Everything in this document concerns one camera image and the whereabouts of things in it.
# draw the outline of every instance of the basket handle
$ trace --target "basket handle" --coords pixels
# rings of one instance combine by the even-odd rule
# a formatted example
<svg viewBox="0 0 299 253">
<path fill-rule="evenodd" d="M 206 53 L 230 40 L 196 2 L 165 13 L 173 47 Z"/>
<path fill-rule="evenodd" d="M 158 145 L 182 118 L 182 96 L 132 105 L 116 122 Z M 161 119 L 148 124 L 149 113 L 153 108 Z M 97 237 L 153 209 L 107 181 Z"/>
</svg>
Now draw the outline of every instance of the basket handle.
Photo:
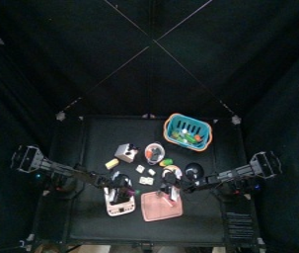
<svg viewBox="0 0 299 253">
<path fill-rule="evenodd" d="M 166 141 L 172 142 L 173 144 L 176 144 L 176 142 L 172 141 L 172 140 L 168 138 L 168 131 L 166 131 L 166 129 L 168 129 L 168 124 L 169 124 L 169 122 L 172 121 L 172 118 L 176 117 L 177 115 L 181 115 L 181 114 L 172 114 L 170 117 L 169 117 L 169 119 L 165 121 L 165 125 L 164 125 L 164 136 L 165 136 L 165 139 L 166 139 Z"/>
</svg>

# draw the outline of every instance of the teal basket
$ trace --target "teal basket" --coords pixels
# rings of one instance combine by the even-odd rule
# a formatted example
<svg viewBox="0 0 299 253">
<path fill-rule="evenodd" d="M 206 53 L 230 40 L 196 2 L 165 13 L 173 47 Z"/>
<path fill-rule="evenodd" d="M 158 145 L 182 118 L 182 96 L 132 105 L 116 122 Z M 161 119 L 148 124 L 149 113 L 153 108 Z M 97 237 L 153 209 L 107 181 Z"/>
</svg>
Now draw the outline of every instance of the teal basket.
<svg viewBox="0 0 299 253">
<path fill-rule="evenodd" d="M 181 132 L 188 130 L 189 138 L 184 138 Z M 200 135 L 201 140 L 196 140 L 196 135 Z M 181 114 L 173 114 L 164 125 L 165 139 L 189 149 L 202 152 L 208 149 L 213 141 L 213 129 L 210 125 Z"/>
</svg>

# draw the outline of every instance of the black table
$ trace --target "black table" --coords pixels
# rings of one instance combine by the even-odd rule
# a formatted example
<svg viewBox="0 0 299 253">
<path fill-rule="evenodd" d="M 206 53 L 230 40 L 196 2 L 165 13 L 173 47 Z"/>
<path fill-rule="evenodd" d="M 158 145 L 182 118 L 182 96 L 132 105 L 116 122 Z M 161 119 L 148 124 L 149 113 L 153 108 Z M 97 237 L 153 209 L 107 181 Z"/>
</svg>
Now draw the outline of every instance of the black table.
<svg viewBox="0 0 299 253">
<path fill-rule="evenodd" d="M 208 150 L 196 152 L 164 138 L 165 119 L 137 117 L 85 117 L 59 123 L 54 136 L 50 159 L 74 166 L 81 163 L 89 171 L 109 173 L 105 164 L 114 159 L 118 146 L 133 143 L 142 151 L 133 163 L 121 161 L 116 170 L 132 177 L 133 185 L 142 193 L 160 189 L 162 168 L 150 166 L 145 157 L 148 145 L 158 141 L 166 157 L 184 168 L 190 162 L 200 163 L 206 175 L 220 173 L 248 164 L 241 126 L 232 119 L 205 120 L 213 127 L 214 140 Z M 153 186 L 140 183 L 145 176 L 137 171 L 138 165 L 156 171 Z M 137 210 L 121 216 L 106 211 L 103 191 L 91 185 L 82 185 L 70 200 L 57 196 L 42 197 L 35 231 L 41 241 L 62 244 L 132 244 L 229 246 L 226 205 L 209 190 L 181 194 L 184 215 L 176 218 L 146 222 L 142 213 L 142 198 L 137 196 Z M 230 211 L 249 212 L 254 216 L 253 202 L 240 200 L 228 206 Z"/>
</svg>

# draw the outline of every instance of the red object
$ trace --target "red object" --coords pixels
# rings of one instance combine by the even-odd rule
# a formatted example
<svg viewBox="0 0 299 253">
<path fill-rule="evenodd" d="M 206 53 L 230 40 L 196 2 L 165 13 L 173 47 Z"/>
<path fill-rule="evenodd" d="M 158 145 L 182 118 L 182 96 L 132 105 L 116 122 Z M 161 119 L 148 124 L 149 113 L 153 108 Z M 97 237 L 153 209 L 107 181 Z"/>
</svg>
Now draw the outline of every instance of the red object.
<svg viewBox="0 0 299 253">
<path fill-rule="evenodd" d="M 194 138 L 196 138 L 197 142 L 202 141 L 202 138 L 201 138 L 200 134 L 196 134 Z"/>
<path fill-rule="evenodd" d="M 146 152 L 146 158 L 148 158 L 148 159 L 152 159 L 152 157 L 153 157 L 153 152 L 149 150 L 149 151 Z"/>
</svg>

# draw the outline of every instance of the black curtain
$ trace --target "black curtain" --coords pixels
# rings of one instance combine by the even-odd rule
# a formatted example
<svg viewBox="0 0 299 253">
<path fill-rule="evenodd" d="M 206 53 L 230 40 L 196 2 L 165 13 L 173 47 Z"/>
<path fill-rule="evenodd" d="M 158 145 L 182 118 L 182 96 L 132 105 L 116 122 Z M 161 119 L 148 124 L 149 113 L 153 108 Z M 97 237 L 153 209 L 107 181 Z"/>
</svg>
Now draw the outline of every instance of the black curtain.
<svg viewBox="0 0 299 253">
<path fill-rule="evenodd" d="M 0 248 L 17 247 L 33 229 L 38 181 L 10 169 L 21 144 L 50 149 L 55 115 L 0 46 Z"/>
<path fill-rule="evenodd" d="M 245 121 L 250 155 L 274 150 L 284 175 L 269 181 L 257 198 L 269 248 L 299 251 L 299 60 L 252 108 Z"/>
</svg>

